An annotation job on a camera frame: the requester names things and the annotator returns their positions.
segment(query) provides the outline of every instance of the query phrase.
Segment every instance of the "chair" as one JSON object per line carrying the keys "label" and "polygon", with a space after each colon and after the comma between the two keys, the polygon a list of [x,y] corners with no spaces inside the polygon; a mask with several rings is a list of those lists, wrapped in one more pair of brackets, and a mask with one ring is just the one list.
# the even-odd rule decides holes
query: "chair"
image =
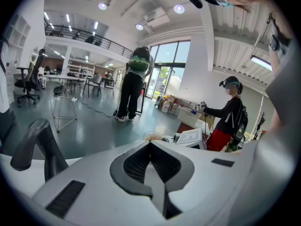
{"label": "chair", "polygon": [[102,92],[101,89],[100,89],[100,82],[102,81],[102,77],[100,75],[98,76],[95,76],[93,78],[87,78],[86,79],[86,83],[85,83],[85,86],[84,86],[84,90],[83,90],[83,95],[85,93],[85,88],[86,88],[86,85],[88,85],[88,97],[90,97],[90,91],[89,91],[89,87],[90,86],[93,86],[93,92],[92,94],[94,93],[94,90],[95,88],[97,87],[97,96],[98,96],[98,93]]}
{"label": "chair", "polygon": [[24,70],[25,68],[20,68],[21,69],[21,74],[22,74],[22,79],[18,80],[15,83],[15,86],[19,87],[19,88],[23,88],[23,91],[26,92],[26,95],[20,96],[17,98],[17,102],[18,102],[18,106],[21,107],[21,103],[20,103],[20,99],[31,99],[33,100],[33,104],[36,104],[36,99],[34,97],[37,97],[38,99],[40,99],[39,95],[31,95],[30,91],[32,89],[36,89],[39,86],[39,79],[38,79],[38,73],[39,73],[39,67],[41,66],[42,60],[44,58],[45,55],[45,49],[41,49],[39,51],[39,56],[37,59],[37,62],[34,66],[34,68],[30,71],[30,68],[28,68],[28,75],[26,76],[26,78],[24,78]]}

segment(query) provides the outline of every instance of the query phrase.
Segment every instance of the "backpack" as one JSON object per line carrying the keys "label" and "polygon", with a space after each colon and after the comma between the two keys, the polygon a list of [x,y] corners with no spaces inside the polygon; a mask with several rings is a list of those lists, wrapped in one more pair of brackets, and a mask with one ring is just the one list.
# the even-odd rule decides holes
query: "backpack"
{"label": "backpack", "polygon": [[145,72],[150,65],[150,51],[147,47],[136,48],[129,61],[129,67],[135,71]]}
{"label": "backpack", "polygon": [[230,116],[232,117],[232,127],[234,128],[232,137],[238,142],[243,138],[248,125],[248,113],[246,112],[246,107],[243,105],[241,100],[240,103],[241,106],[235,119],[235,123],[233,112],[229,113],[227,119],[225,120],[227,122]]}

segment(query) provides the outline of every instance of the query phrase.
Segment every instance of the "red shorts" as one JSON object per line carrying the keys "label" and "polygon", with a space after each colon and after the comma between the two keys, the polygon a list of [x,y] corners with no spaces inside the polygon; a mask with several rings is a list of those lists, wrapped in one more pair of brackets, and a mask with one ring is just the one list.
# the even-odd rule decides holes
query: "red shorts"
{"label": "red shorts", "polygon": [[207,140],[207,150],[217,152],[221,151],[223,147],[228,144],[231,136],[231,134],[225,134],[222,131],[215,129]]}

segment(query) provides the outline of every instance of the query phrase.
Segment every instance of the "cable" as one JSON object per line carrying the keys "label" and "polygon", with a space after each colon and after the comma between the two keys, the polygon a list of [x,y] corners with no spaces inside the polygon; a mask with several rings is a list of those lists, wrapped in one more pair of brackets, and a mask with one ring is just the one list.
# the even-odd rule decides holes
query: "cable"
{"label": "cable", "polygon": [[108,116],[106,113],[101,112],[101,111],[98,111],[98,110],[94,109],[93,107],[90,107],[88,104],[83,103],[83,102],[81,101],[80,98],[78,98],[78,97],[75,97],[75,98],[77,98],[83,105],[86,105],[89,109],[93,109],[93,110],[96,111],[97,113],[102,113],[102,114],[104,114],[104,115],[105,115],[106,117],[108,117],[108,118],[115,116],[114,114],[113,114],[112,116]]}

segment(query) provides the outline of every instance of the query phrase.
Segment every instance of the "black pants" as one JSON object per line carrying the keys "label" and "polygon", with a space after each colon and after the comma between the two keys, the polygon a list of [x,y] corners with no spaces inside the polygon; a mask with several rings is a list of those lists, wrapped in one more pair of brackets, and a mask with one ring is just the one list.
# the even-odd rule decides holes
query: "black pants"
{"label": "black pants", "polygon": [[129,118],[134,118],[136,116],[135,113],[137,111],[137,100],[142,90],[142,83],[142,78],[137,74],[129,72],[125,75],[117,114],[119,118],[122,116],[127,116],[127,104]]}

